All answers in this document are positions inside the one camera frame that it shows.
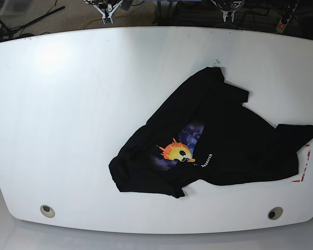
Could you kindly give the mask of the power strip with red switch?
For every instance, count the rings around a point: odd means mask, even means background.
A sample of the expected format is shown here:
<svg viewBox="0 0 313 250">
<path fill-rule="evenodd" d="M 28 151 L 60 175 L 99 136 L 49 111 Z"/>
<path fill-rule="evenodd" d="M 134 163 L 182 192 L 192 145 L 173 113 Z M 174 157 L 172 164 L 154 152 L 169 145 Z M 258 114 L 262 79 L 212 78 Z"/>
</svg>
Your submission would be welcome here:
<svg viewBox="0 0 313 250">
<path fill-rule="evenodd" d="M 288 7 L 283 11 L 282 17 L 276 27 L 276 33 L 277 34 L 283 34 L 285 31 L 285 28 L 287 27 L 297 5 L 296 4 L 290 4 Z"/>
</svg>

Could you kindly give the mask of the black graphic T-shirt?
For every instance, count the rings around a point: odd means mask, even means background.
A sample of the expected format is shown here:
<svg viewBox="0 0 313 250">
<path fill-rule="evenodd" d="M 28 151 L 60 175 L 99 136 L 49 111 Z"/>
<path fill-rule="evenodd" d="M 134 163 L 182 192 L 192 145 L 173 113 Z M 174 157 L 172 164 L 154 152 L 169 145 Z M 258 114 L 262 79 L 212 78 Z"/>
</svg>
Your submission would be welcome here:
<svg viewBox="0 0 313 250">
<path fill-rule="evenodd" d="M 227 186 L 297 175 L 313 125 L 274 127 L 244 106 L 248 97 L 220 68 L 189 77 L 110 162 L 118 190 L 181 198 L 198 180 Z"/>
</svg>

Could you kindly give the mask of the red tape rectangle marking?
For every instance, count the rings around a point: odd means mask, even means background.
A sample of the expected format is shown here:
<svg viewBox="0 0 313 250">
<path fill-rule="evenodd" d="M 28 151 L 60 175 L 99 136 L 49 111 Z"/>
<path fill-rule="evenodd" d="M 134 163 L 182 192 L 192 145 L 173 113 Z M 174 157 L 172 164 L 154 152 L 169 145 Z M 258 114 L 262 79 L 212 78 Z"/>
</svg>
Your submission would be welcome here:
<svg viewBox="0 0 313 250">
<path fill-rule="evenodd" d="M 298 153 L 299 171 L 298 175 L 291 181 L 292 183 L 302 183 L 305 178 L 305 174 L 309 164 L 309 158 L 311 153 L 311 145 L 306 144 Z"/>
</svg>

